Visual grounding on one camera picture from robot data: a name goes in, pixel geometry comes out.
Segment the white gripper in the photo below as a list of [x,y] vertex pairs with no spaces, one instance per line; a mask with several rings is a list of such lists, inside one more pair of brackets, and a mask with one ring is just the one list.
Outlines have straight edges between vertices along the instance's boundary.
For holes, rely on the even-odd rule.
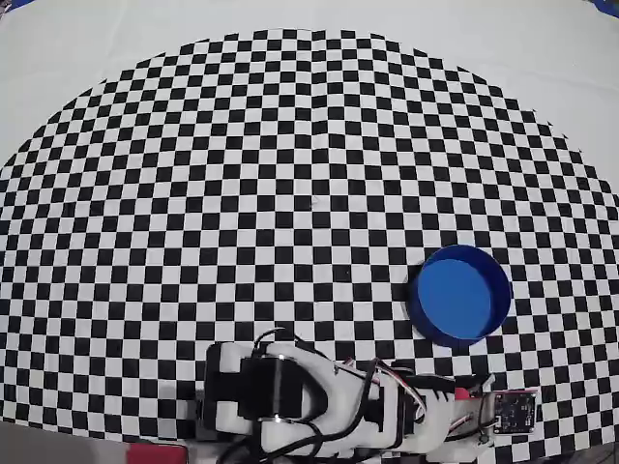
[[[484,394],[494,383],[493,374],[473,376],[473,394]],[[421,390],[426,409],[420,422],[420,435],[424,438],[446,438],[452,422],[456,419],[456,394],[451,391]],[[480,457],[493,447],[493,433],[477,433],[466,438],[452,440],[448,437],[434,451],[435,457]]]

